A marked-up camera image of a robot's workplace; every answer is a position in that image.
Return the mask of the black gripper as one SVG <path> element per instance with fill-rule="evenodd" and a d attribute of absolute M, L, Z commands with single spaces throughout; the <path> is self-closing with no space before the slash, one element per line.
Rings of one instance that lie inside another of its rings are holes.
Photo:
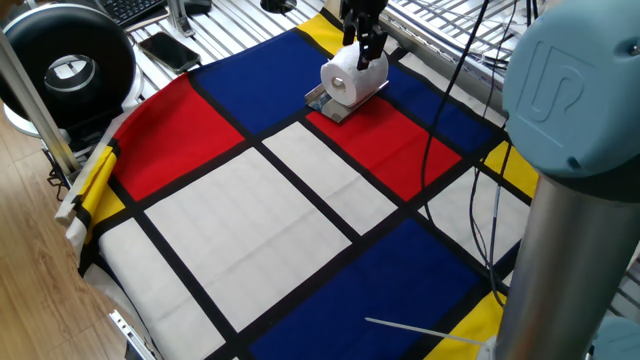
<path fill-rule="evenodd" d="M 343 46 L 352 45 L 356 37 L 360 55 L 357 69 L 362 71 L 382 55 L 388 34 L 379 24 L 379 16 L 388 0 L 341 0 L 339 17 L 343 22 Z"/>

